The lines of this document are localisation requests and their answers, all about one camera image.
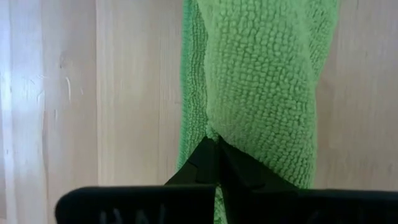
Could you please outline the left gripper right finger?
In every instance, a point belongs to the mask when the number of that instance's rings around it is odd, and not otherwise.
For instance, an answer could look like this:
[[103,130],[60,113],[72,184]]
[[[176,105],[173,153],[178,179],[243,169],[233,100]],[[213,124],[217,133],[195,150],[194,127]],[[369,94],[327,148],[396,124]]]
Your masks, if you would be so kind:
[[229,224],[398,224],[398,192],[301,189],[224,140],[218,147]]

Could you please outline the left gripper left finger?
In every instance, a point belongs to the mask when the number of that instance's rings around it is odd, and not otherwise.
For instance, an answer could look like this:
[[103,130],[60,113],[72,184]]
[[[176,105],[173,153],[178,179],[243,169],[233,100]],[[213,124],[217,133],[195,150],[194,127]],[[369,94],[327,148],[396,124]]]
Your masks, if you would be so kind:
[[57,224],[213,224],[219,151],[204,138],[164,185],[82,187],[55,206]]

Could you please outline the green microfiber towel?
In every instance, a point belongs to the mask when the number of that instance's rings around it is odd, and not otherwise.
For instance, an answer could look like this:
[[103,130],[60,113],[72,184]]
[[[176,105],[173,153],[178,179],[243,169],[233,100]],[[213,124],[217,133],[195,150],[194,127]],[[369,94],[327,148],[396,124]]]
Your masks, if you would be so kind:
[[183,0],[177,165],[222,138],[311,187],[315,90],[339,10],[339,0]]

